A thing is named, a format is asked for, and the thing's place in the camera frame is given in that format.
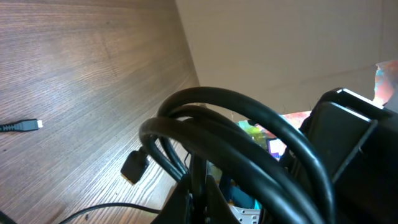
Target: black wire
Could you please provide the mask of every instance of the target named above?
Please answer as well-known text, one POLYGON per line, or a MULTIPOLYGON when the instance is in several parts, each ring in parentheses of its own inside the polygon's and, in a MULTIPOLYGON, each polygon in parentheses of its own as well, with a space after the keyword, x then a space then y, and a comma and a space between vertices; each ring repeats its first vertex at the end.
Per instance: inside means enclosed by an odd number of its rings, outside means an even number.
POLYGON ((159 141, 167 157, 170 159, 170 162, 182 175, 186 174, 188 171, 183 165, 181 159, 178 157, 177 153, 174 151, 172 143, 165 138, 159 138, 159 141))
POLYGON ((282 116, 260 102, 230 90, 197 87, 179 91, 168 97, 158 116, 167 117, 175 108, 189 103, 209 103, 235 111, 275 134, 300 160, 308 173, 327 223, 335 223, 335 193, 328 172, 309 140, 282 116))
POLYGON ((265 223, 266 223, 266 209, 262 207, 260 209, 259 224, 265 224, 265 223))
POLYGON ((0 211, 0 223, 1 224, 17 224, 14 220, 8 217, 5 213, 0 211))
POLYGON ((301 208, 289 200, 274 180, 223 139, 202 128, 170 118, 148 119, 140 127, 139 138, 143 146, 148 150, 159 150, 151 147, 153 135, 172 138, 195 155, 225 170, 245 192, 258 199, 282 223, 310 223, 301 208))
POLYGON ((185 167, 188 169, 188 166, 187 166, 187 159, 188 159, 188 156, 190 155, 190 153, 189 152, 187 152, 187 155, 185 156, 185 159, 184 159, 184 165, 185 165, 185 167))
POLYGON ((144 145, 144 150, 158 163, 177 183, 181 180, 181 172, 163 155, 155 144, 156 136, 152 136, 149 146, 144 145))
POLYGON ((192 118, 206 118, 211 121, 217 122, 219 124, 222 124, 223 126, 226 126, 227 128, 230 128, 239 134, 242 134, 244 137, 251 139, 251 137, 243 131, 238 125, 236 125, 234 122, 232 122, 230 119, 224 117, 223 115, 212 111, 208 108, 204 108, 202 106, 193 106, 193 105, 185 105, 185 106, 180 106, 178 108, 175 108, 168 117, 170 118, 182 118, 182 117, 192 117, 192 118))
POLYGON ((187 121, 231 143, 242 155, 270 175, 289 194, 290 200, 303 209, 312 223, 324 223, 318 208, 299 183, 261 146, 218 123, 205 119, 189 119, 187 121))
POLYGON ((78 217, 79 215, 82 215, 86 212, 90 212, 92 210, 96 210, 96 209, 100 209, 100 208, 108 208, 108 207, 129 207, 129 208, 136 208, 145 212, 150 212, 150 213, 155 213, 155 214, 159 214, 160 210, 158 209, 153 209, 153 208, 147 208, 141 205, 136 205, 133 203, 121 203, 121 202, 116 202, 116 203, 104 203, 101 205, 95 205, 92 207, 88 207, 85 208, 83 210, 80 210, 72 215, 70 215, 68 218, 62 220, 59 224, 66 224, 70 221, 72 221, 74 218, 78 217))

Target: usb connector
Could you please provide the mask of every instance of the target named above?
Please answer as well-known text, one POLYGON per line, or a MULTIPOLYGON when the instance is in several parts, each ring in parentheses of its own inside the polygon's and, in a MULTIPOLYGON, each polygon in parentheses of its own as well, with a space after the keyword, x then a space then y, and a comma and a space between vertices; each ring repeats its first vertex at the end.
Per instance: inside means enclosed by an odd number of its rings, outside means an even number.
POLYGON ((122 176, 131 184, 136 184, 148 168, 147 154, 141 147, 138 151, 132 151, 123 164, 122 176))
POLYGON ((43 128, 43 122, 37 119, 22 120, 15 123, 0 125, 0 133, 4 132, 27 132, 43 128))

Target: usb cable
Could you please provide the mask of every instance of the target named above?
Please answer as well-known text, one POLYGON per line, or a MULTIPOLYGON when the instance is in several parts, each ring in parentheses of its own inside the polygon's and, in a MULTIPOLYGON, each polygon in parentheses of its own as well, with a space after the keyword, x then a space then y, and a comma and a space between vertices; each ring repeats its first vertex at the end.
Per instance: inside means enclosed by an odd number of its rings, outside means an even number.
POLYGON ((0 125, 0 133, 36 131, 39 130, 39 128, 43 128, 43 122, 41 120, 27 119, 0 125))

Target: wood grain surface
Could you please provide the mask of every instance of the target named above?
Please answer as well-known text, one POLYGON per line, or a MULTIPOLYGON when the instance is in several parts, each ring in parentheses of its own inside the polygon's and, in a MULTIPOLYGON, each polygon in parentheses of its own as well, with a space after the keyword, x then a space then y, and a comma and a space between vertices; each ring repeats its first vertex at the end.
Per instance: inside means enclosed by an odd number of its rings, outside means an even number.
MULTIPOLYGON (((174 181, 151 161, 131 186, 120 168, 139 125, 197 85, 173 0, 0 1, 0 123, 44 124, 0 134, 0 210, 47 224, 105 202, 160 209, 174 181)), ((72 223, 154 217, 114 207, 72 223)))

